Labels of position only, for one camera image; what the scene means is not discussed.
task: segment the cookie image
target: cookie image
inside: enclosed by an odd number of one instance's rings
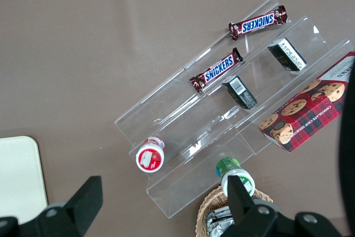
[[[305,89],[303,89],[302,91],[300,91],[300,94],[303,94],[305,92],[308,92],[310,90],[312,90],[314,87],[316,87],[317,85],[319,85],[319,83],[321,82],[320,79],[315,79],[313,82],[311,82]]]
[[[305,107],[307,101],[304,99],[299,99],[296,101],[293,101],[292,103],[288,104],[287,106],[284,107],[284,109],[281,112],[281,115],[283,116],[289,116],[297,113],[300,111],[302,108]]]
[[[277,114],[272,114],[270,117],[266,118],[264,121],[262,121],[260,124],[259,124],[259,129],[261,130],[264,130],[266,129],[267,127],[269,127],[271,124],[273,124],[276,119],[278,118],[278,115]]]
[[[331,102],[339,100],[343,96],[345,85],[342,83],[330,83],[319,89],[319,92],[325,94]]]
[[[316,94],[312,94],[311,96],[311,100],[314,101],[317,99],[317,97],[319,97],[320,95],[322,95],[322,93],[316,93]]]
[[[280,144],[287,144],[292,138],[293,128],[290,123],[279,122],[270,131],[270,134]]]

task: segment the candy bar wrapper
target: candy bar wrapper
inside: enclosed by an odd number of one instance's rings
[[[220,237],[232,224],[234,220],[228,206],[216,209],[206,217],[206,228],[211,237]]]
[[[229,54],[224,59],[220,60],[204,72],[192,77],[190,82],[198,91],[201,93],[202,89],[211,83],[213,80],[221,77],[225,74],[229,69],[237,65],[239,62],[242,62],[243,58],[240,56],[237,48],[233,48],[231,54]]]
[[[278,6],[264,15],[243,22],[230,23],[229,31],[232,39],[235,41],[242,34],[250,33],[266,26],[284,23],[287,23],[285,7]]]

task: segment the small black box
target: small black box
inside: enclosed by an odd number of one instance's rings
[[[237,75],[227,77],[222,83],[240,107],[251,109],[256,105],[255,97]]]
[[[285,70],[299,72],[307,65],[307,62],[302,58],[287,38],[275,40],[269,44],[267,48],[281,63]]]

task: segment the white container lid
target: white container lid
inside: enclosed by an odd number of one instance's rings
[[[156,136],[148,137],[147,140],[143,144],[150,143],[151,141],[156,142],[156,144],[158,146],[160,146],[160,148],[164,151],[165,144],[164,144],[163,140],[161,138],[159,138],[159,137],[156,137]]]
[[[251,175],[243,169],[231,169],[230,171],[228,171],[222,178],[222,189],[224,194],[226,195],[226,197],[228,197],[228,176],[239,176],[240,178],[245,178],[246,182],[244,182],[244,187],[245,189],[248,191],[249,196],[253,196],[254,191],[255,191],[255,182],[253,180],[253,178],[251,177]]]
[[[140,170],[147,173],[156,172],[163,166],[164,151],[156,144],[145,144],[138,150],[135,161]]]

